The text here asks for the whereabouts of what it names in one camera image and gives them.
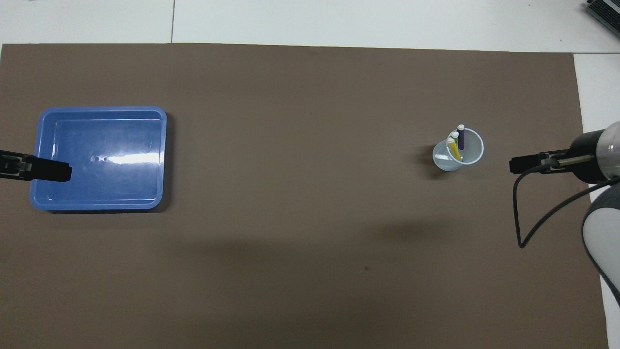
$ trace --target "blue tray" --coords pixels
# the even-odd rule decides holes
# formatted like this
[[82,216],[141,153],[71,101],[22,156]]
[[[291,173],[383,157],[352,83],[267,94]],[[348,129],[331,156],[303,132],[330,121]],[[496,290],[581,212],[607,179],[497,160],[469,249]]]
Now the blue tray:
[[151,209],[161,201],[166,113],[160,107],[67,107],[39,118],[35,156],[69,163],[65,183],[33,180],[42,210]]

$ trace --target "black cable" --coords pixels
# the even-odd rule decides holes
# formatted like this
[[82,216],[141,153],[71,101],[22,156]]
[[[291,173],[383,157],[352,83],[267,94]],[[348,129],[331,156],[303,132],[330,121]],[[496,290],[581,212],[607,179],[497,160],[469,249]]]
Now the black cable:
[[529,170],[523,172],[515,181],[515,185],[512,187],[512,205],[513,205],[513,210],[515,213],[515,228],[516,228],[516,241],[519,244],[520,248],[524,248],[525,245],[528,244],[528,241],[532,238],[532,236],[534,235],[534,233],[538,230],[538,228],[541,227],[541,225],[543,223],[545,223],[547,221],[547,219],[549,219],[553,214],[555,214],[557,211],[559,211],[560,209],[562,209],[564,206],[570,204],[571,202],[573,202],[574,200],[577,200],[578,198],[591,193],[597,189],[600,189],[602,187],[605,186],[609,186],[612,184],[616,184],[618,182],[620,182],[620,176],[618,177],[614,177],[612,179],[608,179],[604,182],[601,182],[591,188],[588,188],[586,190],[580,191],[579,193],[569,197],[568,199],[560,202],[558,205],[556,205],[554,208],[552,208],[549,212],[547,212],[547,214],[545,214],[542,218],[540,218],[538,220],[538,222],[534,225],[534,227],[529,231],[529,233],[527,234],[527,236],[525,237],[525,239],[523,239],[523,241],[521,241],[521,228],[519,226],[519,213],[518,213],[518,209],[517,209],[517,205],[516,205],[516,188],[519,185],[519,182],[527,175],[529,175],[530,173],[534,173],[534,172],[538,172],[538,171],[543,171],[543,170],[548,170],[549,168],[558,166],[559,163],[557,162],[557,160],[555,159],[550,159],[548,163],[545,163],[543,165],[539,165],[539,166],[535,166],[530,168]]

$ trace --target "cup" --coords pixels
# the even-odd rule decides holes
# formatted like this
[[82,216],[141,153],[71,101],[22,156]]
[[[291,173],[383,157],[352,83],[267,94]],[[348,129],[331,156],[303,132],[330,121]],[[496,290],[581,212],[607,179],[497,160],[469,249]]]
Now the cup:
[[446,137],[435,145],[433,149],[433,161],[437,167],[444,171],[454,171],[463,165],[473,165],[482,158],[482,154],[484,153],[484,142],[482,141],[482,137],[472,129],[464,129],[463,131],[465,132],[465,149],[459,150],[463,159],[456,159],[454,155],[452,155],[448,148],[448,138]]

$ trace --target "marker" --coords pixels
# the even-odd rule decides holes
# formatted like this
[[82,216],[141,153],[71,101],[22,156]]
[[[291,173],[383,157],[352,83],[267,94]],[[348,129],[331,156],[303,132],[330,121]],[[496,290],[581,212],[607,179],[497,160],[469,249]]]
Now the marker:
[[465,149],[465,125],[458,125],[456,130],[459,133],[459,149],[463,150]]
[[456,147],[456,142],[454,141],[454,138],[452,137],[448,137],[448,148],[450,149],[450,152],[452,153],[452,156],[457,159],[457,160],[461,160],[461,154],[459,153],[459,149]]

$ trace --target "yellow marker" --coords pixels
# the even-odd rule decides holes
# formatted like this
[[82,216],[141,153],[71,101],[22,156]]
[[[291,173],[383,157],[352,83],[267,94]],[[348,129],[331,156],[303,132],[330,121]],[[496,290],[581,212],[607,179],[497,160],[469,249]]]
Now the yellow marker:
[[459,153],[459,148],[456,146],[456,142],[452,137],[448,137],[448,148],[450,149],[452,156],[455,159],[461,161],[461,154]]

